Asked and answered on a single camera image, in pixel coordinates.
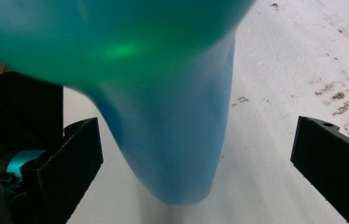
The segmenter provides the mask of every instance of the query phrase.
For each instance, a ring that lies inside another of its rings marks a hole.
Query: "teal light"
[[[44,152],[46,151],[45,150],[27,150],[27,151],[19,152],[9,162],[7,167],[7,173],[14,173],[17,176],[22,177],[21,166],[23,166],[27,161],[37,159]]]

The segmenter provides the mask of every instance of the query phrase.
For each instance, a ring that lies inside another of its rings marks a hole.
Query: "white surface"
[[[65,125],[99,117],[105,157],[68,223],[346,223],[289,159],[299,115],[332,122],[349,135],[349,1],[252,6],[238,29],[222,158],[201,203],[157,201],[92,103],[70,90],[64,99]]]

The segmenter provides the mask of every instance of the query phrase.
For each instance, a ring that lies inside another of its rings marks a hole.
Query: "teal plastic bottle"
[[[85,92],[166,203],[212,187],[233,39],[252,0],[0,0],[0,61]]]

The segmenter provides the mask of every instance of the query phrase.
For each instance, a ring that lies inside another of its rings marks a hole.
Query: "black bracket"
[[[291,161],[349,222],[349,138],[339,129],[300,117]]]
[[[66,223],[103,163],[97,119],[64,129],[55,148],[7,173],[0,160],[0,224]]]

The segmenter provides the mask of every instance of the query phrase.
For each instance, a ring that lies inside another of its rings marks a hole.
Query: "dirt patch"
[[[343,93],[343,92],[338,92],[337,94],[335,94],[335,95],[333,95],[332,97],[331,97],[331,99],[332,100],[341,100],[341,99],[343,99],[345,97],[345,93]]]
[[[345,113],[348,109],[349,109],[349,101],[343,103],[343,106],[341,106],[341,107],[338,108],[338,112],[335,112],[335,113],[333,113],[332,115],[333,115],[333,116],[341,115],[341,114]]]

